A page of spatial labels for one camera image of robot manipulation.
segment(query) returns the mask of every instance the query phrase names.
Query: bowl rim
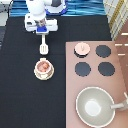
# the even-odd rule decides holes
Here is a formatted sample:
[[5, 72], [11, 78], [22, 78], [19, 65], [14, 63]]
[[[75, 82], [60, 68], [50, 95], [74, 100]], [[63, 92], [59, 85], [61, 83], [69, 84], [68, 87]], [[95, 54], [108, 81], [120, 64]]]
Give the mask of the bowl rim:
[[77, 114], [78, 114], [79, 118], [80, 118], [85, 124], [87, 124], [87, 125], [90, 126], [90, 127], [94, 127], [94, 128], [97, 128], [97, 127], [98, 127], [98, 128], [105, 127], [105, 126], [109, 125], [109, 124], [113, 121], [113, 119], [114, 119], [114, 117], [115, 117], [115, 110], [113, 110], [113, 114], [112, 114], [111, 119], [110, 119], [106, 124], [100, 125], [100, 126], [96, 126], [96, 125], [91, 125], [91, 124], [89, 124], [88, 122], [86, 122], [86, 121], [81, 117], [81, 115], [80, 115], [80, 113], [79, 113], [79, 110], [78, 110], [78, 100], [79, 100], [79, 97], [80, 97], [80, 95], [81, 95], [83, 92], [85, 92], [86, 90], [89, 90], [89, 89], [98, 89], [98, 90], [103, 91], [104, 93], [106, 93], [106, 94], [108, 95], [108, 97], [111, 99], [112, 103], [114, 104], [113, 98], [112, 98], [111, 95], [110, 95], [107, 91], [105, 91], [104, 89], [102, 89], [102, 88], [100, 88], [100, 87], [86, 87], [86, 88], [84, 88], [82, 91], [80, 91], [80, 93], [77, 95], [77, 98], [76, 98], [76, 111], [77, 111]]

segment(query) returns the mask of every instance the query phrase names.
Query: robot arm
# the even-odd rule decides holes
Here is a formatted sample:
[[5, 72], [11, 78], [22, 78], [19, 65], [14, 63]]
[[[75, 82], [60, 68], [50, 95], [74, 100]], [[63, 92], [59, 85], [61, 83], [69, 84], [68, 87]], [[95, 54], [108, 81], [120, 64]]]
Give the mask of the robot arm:
[[63, 2], [62, 0], [43, 0], [45, 5], [58, 7]]
[[[36, 31], [37, 34], [48, 34], [49, 31], [57, 31], [57, 20], [53, 18], [46, 19], [45, 6], [59, 6], [61, 0], [26, 0], [26, 4], [30, 12], [25, 15], [25, 28], [27, 31]], [[42, 26], [45, 26], [47, 31], [37, 32], [37, 28]]]

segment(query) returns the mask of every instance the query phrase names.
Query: gray bowl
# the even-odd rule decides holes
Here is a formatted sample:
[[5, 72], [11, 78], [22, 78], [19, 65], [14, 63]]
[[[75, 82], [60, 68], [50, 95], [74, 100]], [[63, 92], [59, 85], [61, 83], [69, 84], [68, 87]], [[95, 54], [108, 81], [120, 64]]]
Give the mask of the gray bowl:
[[87, 87], [76, 99], [76, 111], [80, 119], [91, 127], [105, 127], [115, 116], [112, 97], [99, 87]]

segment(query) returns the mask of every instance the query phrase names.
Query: black circular pad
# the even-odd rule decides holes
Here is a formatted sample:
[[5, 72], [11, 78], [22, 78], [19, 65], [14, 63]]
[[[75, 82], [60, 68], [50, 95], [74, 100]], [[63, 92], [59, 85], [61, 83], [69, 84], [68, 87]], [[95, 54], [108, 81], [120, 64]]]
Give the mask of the black circular pad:
[[99, 45], [96, 48], [96, 54], [102, 58], [105, 58], [111, 54], [111, 49], [106, 45]]
[[100, 74], [103, 76], [112, 76], [115, 72], [114, 66], [109, 62], [102, 62], [98, 66]]
[[85, 62], [79, 62], [75, 66], [75, 72], [79, 76], [82, 76], [82, 77], [87, 76], [89, 75], [90, 71], [91, 71], [91, 68], [89, 64]]

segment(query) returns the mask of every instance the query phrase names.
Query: black mat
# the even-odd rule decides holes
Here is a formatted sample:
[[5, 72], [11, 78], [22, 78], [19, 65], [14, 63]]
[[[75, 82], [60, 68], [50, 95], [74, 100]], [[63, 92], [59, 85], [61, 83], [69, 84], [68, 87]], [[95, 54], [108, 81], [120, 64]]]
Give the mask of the black mat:
[[106, 58], [111, 55], [111, 49], [106, 45], [99, 45], [96, 48], [96, 54], [102, 58]]
[[91, 67], [86, 62], [79, 62], [75, 65], [75, 72], [79, 76], [88, 76], [91, 71]]
[[115, 73], [115, 68], [110, 62], [100, 63], [98, 70], [103, 76], [112, 76]]
[[65, 42], [111, 40], [107, 16], [57, 17], [59, 29], [46, 37], [55, 73], [34, 75], [41, 36], [25, 32], [24, 18], [9, 18], [0, 50], [0, 128], [66, 128]]

